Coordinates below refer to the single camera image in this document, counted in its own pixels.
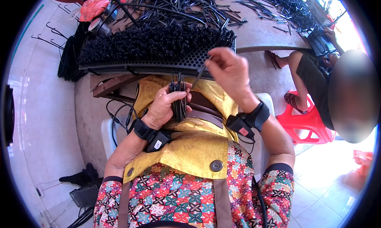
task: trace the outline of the wrist strap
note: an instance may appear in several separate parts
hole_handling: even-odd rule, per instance
[[[254,127],[258,131],[262,131],[262,125],[269,118],[269,116],[269,108],[261,101],[254,111],[246,114],[245,123],[250,127]]]
[[[153,140],[157,134],[157,131],[147,126],[144,121],[139,118],[136,120],[134,125],[135,134],[143,140]]]

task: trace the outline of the black fringe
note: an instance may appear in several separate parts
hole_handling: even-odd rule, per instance
[[[231,47],[235,38],[233,31],[196,25],[129,27],[88,41],[81,52],[80,64],[181,60],[201,47]]]

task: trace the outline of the tile floor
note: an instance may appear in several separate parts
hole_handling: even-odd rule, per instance
[[[74,83],[57,76],[59,50],[31,38],[41,34],[63,44],[66,39],[53,34],[47,22],[67,37],[75,33],[76,21],[69,21],[58,4],[54,0],[38,4],[32,14],[36,17],[27,21],[31,22],[15,52],[8,77],[15,101],[15,129],[8,151],[14,181],[31,215],[40,225],[67,227],[78,216],[73,202],[74,206],[67,206],[72,201],[69,192],[78,186],[58,179],[85,166],[75,124]],[[67,7],[78,7],[73,4]],[[49,224],[41,220],[42,214]]]
[[[365,181],[355,172],[359,165],[354,162],[353,150],[373,151],[375,132],[359,144],[335,140],[314,145],[296,156],[289,228],[340,225]]]

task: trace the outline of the apron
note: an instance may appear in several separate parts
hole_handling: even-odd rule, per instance
[[[138,116],[142,115],[145,108],[149,108],[156,92],[168,83],[167,76],[148,76],[140,80],[140,92],[134,106]],[[131,181],[146,168],[157,163],[166,164],[194,176],[213,179],[217,226],[218,228],[233,226],[226,182],[227,147],[228,140],[238,141],[238,136],[228,129],[225,123],[229,115],[237,114],[238,107],[214,81],[199,80],[194,91],[201,93],[221,112],[222,128],[213,122],[199,118],[185,118],[180,123],[169,121],[164,125],[165,129],[179,131],[171,134],[172,142],[157,152],[138,154],[126,166],[119,204],[119,228],[128,227]],[[212,170],[216,163],[222,164],[222,168],[218,171]]]

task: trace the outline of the floral print blouse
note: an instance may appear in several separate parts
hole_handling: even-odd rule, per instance
[[[250,155],[238,143],[229,141],[227,163],[233,228],[262,228],[263,212],[252,184],[254,170]],[[294,192],[292,168],[283,163],[273,164],[258,185],[267,210],[267,227],[287,227]],[[122,178],[104,179],[94,210],[95,228],[118,227],[121,189]],[[212,180],[160,163],[131,181],[128,210],[129,228],[154,221],[217,227]]]

